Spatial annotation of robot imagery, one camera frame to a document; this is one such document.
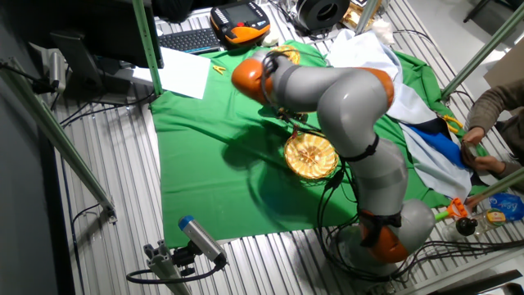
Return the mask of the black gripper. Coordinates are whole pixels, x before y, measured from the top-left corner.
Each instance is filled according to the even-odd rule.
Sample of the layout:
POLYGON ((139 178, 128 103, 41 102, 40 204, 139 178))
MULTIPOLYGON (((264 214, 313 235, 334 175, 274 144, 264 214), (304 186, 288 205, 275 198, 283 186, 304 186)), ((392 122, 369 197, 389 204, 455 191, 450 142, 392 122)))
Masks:
POLYGON ((301 124, 305 125, 307 123, 307 120, 308 120, 308 115, 307 114, 302 114, 302 113, 289 111, 289 110, 287 110, 285 108, 282 108, 282 107, 277 110, 277 115, 278 115, 279 119, 284 120, 286 122, 292 122, 293 121, 295 124, 301 123, 301 124))

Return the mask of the bystander right hand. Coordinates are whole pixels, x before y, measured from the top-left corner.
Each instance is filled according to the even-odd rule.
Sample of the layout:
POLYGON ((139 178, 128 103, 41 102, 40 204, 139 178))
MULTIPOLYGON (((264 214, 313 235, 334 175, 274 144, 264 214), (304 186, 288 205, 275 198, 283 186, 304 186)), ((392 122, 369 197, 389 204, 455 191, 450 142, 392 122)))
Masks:
POLYGON ((465 143, 477 145, 481 142, 485 135, 486 132, 482 127, 473 127, 463 136, 463 141, 465 143))

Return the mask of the bystander left hand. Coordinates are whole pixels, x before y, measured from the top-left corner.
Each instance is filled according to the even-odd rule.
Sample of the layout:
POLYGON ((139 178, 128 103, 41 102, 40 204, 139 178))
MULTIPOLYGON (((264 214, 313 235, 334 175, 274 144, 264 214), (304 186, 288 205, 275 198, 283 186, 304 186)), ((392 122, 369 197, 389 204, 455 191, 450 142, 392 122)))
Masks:
POLYGON ((506 164, 493 156, 475 157, 472 166, 476 170, 487 170, 495 174, 501 174, 506 168, 506 164))

